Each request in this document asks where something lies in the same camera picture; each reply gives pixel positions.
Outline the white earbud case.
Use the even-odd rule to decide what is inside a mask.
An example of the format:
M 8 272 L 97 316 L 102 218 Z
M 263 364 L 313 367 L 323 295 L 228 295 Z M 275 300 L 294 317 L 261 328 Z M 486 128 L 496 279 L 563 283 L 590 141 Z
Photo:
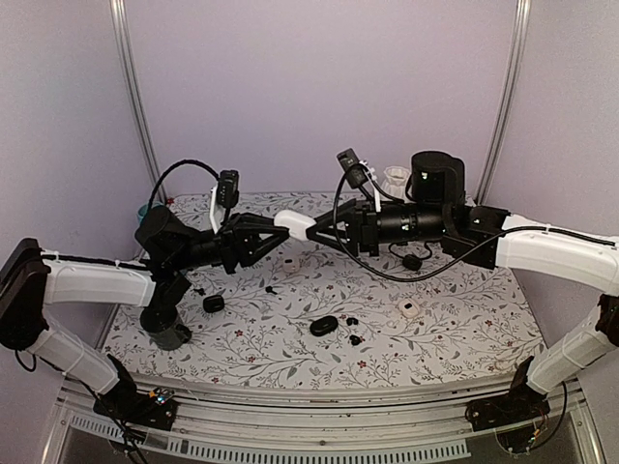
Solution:
M 287 273 L 296 273 L 299 270 L 299 261 L 295 258 L 284 258 L 282 269 Z
M 291 210 L 282 210 L 274 217 L 274 225 L 285 227 L 288 234 L 300 242 L 307 242 L 308 230 L 316 224 L 316 221 L 309 216 Z

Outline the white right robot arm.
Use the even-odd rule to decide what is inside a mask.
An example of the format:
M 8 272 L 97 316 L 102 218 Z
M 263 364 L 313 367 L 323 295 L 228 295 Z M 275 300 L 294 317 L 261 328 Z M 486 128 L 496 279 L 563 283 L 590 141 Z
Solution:
M 574 329 L 523 362 L 500 401 L 507 421 L 521 421 L 538 396 L 551 392 L 618 347 L 618 241 L 543 224 L 507 210 L 469 206 L 461 159 L 437 151 L 411 158 L 403 200 L 370 197 L 335 203 L 304 238 L 356 259 L 381 244 L 436 240 L 452 262 L 493 270 L 524 270 L 600 291 L 596 307 Z

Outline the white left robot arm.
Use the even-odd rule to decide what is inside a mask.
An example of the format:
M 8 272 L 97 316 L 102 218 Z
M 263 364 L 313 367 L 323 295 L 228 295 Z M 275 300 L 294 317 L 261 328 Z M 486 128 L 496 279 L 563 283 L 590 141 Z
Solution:
M 217 230 L 185 225 L 165 207 L 151 209 L 135 232 L 145 262 L 70 257 L 45 251 L 37 240 L 19 242 L 1 270 L 1 344 L 52 363 L 93 391 L 124 420 L 143 412 L 131 377 L 111 358 L 85 344 L 45 305 L 120 304 L 142 308 L 150 334 L 176 328 L 177 304 L 190 288 L 185 274 L 221 266 L 228 274 L 249 267 L 285 242 L 286 227 L 255 214 L 235 214 Z

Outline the white closed earbud case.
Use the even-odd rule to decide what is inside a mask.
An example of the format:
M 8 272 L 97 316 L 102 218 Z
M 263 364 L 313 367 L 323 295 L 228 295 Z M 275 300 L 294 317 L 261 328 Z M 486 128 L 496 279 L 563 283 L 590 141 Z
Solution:
M 299 270 L 299 261 L 295 258 L 284 258 L 282 269 L 287 273 L 296 273 Z

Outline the black square earbud case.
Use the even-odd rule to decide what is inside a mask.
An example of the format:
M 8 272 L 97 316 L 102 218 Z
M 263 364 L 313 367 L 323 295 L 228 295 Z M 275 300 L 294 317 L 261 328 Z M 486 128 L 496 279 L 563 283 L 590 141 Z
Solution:
M 221 295 L 212 295 L 206 297 L 202 301 L 202 307 L 205 313 L 214 314 L 224 310 L 225 302 Z

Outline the black oval earbud case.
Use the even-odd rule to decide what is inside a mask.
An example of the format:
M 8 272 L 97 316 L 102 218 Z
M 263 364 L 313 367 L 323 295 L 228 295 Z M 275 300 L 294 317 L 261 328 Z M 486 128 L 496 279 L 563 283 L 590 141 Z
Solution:
M 316 337 L 321 337 L 332 333 L 339 326 L 338 319 L 332 315 L 326 315 L 312 321 L 309 325 L 309 331 Z

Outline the white ribbed vase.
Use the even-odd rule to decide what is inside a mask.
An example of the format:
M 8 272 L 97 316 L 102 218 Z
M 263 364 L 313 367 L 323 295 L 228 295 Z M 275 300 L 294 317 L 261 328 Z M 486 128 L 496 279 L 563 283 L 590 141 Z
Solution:
M 402 166 L 389 166 L 384 170 L 381 188 L 399 199 L 406 198 L 406 185 L 410 177 L 410 170 Z

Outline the teal cup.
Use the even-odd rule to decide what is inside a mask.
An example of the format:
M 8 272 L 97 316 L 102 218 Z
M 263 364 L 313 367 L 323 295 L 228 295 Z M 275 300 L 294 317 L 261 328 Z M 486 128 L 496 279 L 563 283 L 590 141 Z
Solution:
M 142 205 L 137 211 L 137 221 L 139 224 L 145 219 L 146 215 L 149 212 L 149 208 L 147 204 Z

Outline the black mug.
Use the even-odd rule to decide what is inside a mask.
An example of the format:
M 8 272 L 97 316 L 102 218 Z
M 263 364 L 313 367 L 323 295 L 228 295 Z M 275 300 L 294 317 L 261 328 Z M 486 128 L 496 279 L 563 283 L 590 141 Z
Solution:
M 192 331 L 184 324 L 175 307 L 144 309 L 140 314 L 140 325 L 155 345 L 164 351 L 179 349 L 192 339 Z

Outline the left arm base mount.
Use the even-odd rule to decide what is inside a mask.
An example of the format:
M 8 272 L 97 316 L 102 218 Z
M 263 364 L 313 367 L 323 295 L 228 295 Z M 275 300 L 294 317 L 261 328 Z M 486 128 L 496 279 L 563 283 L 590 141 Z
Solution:
M 97 394 L 93 411 L 119 422 L 170 431 L 179 406 L 174 392 L 162 388 L 139 392 L 129 371 L 111 355 L 107 357 L 116 368 L 118 382 L 108 393 Z

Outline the aluminium front rail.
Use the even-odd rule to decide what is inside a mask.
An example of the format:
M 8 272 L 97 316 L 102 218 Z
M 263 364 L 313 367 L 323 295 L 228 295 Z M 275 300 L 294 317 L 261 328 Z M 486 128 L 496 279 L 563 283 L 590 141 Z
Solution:
M 549 396 L 547 418 L 477 431 L 466 405 L 507 390 L 504 376 L 444 385 L 299 391 L 176 381 L 168 431 L 119 428 L 66 382 L 53 408 L 45 463 L 603 463 L 580 384 Z

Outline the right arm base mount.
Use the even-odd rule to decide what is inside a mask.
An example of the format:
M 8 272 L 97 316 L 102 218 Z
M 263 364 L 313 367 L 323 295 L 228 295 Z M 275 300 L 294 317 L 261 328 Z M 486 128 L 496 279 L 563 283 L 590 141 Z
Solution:
M 550 412 L 546 393 L 527 385 L 527 372 L 533 356 L 521 363 L 506 393 L 469 401 L 464 417 L 474 431 L 510 425 L 540 418 Z

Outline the left aluminium corner post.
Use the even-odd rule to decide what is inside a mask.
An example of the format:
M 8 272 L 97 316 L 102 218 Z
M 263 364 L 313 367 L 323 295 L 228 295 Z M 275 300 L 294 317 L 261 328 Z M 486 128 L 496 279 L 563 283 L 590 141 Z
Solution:
M 131 113 L 138 136 L 140 149 L 144 158 L 149 180 L 151 181 L 152 186 L 154 186 L 160 178 L 162 172 L 157 160 L 147 121 L 146 111 L 140 92 L 137 69 L 133 58 L 126 2 L 122 0 L 110 0 L 109 7 L 121 70 L 127 88 L 128 99 L 130 102 Z

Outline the aluminium corner post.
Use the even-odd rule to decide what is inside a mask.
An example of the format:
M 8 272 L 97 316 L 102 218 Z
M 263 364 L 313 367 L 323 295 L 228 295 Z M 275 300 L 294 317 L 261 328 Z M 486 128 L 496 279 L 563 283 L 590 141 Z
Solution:
M 487 201 L 492 180 L 497 171 L 502 146 L 510 122 L 516 86 L 525 54 L 531 7 L 531 0 L 518 0 L 516 2 L 512 39 L 509 48 L 507 69 L 502 87 L 502 93 L 499 100 L 492 135 L 488 145 L 486 160 L 474 196 L 474 200 L 477 204 L 484 204 Z
M 144 158 L 149 180 L 151 181 L 152 186 L 154 186 L 160 178 L 162 172 L 157 160 L 147 121 L 146 111 L 140 92 L 137 69 L 133 58 L 126 2 L 122 0 L 110 0 L 109 7 L 121 70 L 127 88 L 128 99 L 130 102 L 131 113 L 138 136 L 140 149 Z

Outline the right aluminium corner post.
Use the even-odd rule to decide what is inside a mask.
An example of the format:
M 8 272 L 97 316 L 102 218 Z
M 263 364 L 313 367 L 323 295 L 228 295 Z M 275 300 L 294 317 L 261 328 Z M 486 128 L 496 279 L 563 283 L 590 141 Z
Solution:
M 474 200 L 477 204 L 484 204 L 487 201 L 492 180 L 497 171 L 502 146 L 510 122 L 516 86 L 525 54 L 531 7 L 531 0 L 518 0 L 516 2 L 512 39 L 509 48 L 507 69 L 502 87 L 502 93 L 499 100 L 492 135 L 488 145 L 486 160 L 474 196 Z

